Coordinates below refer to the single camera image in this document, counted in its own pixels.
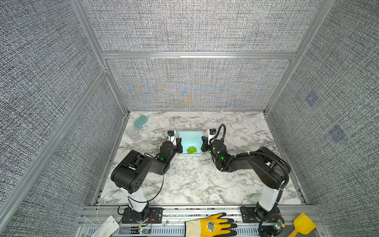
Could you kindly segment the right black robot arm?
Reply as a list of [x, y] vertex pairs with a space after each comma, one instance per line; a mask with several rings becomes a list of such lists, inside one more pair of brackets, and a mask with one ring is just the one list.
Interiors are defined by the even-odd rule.
[[284, 188], [289, 182], [289, 165], [267, 147], [253, 152], [230, 155], [224, 140], [202, 137], [202, 152], [209, 152], [216, 168], [221, 172], [253, 170], [263, 182], [264, 187], [254, 213], [257, 220], [268, 221], [279, 213], [278, 203]]

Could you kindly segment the light blue paper box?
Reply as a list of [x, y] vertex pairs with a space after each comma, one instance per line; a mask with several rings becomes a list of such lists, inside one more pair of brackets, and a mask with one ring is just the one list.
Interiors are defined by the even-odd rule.
[[[203, 144], [202, 141], [203, 132], [202, 131], [179, 131], [179, 138], [182, 139], [181, 144], [183, 147], [183, 152], [180, 154], [181, 156], [187, 157], [199, 157], [203, 155], [201, 151], [201, 146]], [[196, 148], [196, 152], [189, 153], [188, 149], [191, 147]]]

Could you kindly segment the green toy brick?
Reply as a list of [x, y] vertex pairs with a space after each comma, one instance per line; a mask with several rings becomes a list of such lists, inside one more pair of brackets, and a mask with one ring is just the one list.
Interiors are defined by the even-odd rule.
[[197, 153], [197, 148], [196, 147], [189, 147], [189, 148], [187, 148], [187, 153], [188, 154], [195, 154], [195, 153]]

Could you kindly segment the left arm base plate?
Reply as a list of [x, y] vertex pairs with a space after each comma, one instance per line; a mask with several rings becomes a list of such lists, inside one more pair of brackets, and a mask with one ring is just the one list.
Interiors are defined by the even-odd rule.
[[152, 224], [161, 224], [163, 217], [163, 208], [146, 207], [142, 212], [132, 210], [130, 207], [124, 209], [121, 223], [122, 224], [144, 224], [149, 221]]

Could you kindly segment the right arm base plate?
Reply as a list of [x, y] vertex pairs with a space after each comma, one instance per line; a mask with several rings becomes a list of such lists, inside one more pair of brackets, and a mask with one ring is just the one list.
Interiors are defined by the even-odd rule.
[[[263, 208], [258, 208], [256, 206], [242, 206], [240, 208], [241, 217], [243, 223], [255, 223], [258, 224], [262, 218], [266, 216], [268, 211]], [[276, 207], [273, 213], [263, 221], [263, 224], [271, 224], [274, 227], [282, 227], [284, 224], [284, 219], [281, 215], [280, 209]]]

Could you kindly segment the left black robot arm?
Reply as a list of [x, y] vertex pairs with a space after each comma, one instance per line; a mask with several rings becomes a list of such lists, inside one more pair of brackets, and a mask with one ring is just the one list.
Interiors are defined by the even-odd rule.
[[133, 211], [142, 213], [148, 208], [150, 201], [146, 199], [141, 188], [147, 174], [163, 176], [169, 170], [175, 155], [182, 152], [182, 139], [170, 137], [162, 143], [156, 156], [132, 150], [112, 171], [111, 180], [126, 195], [129, 207]]

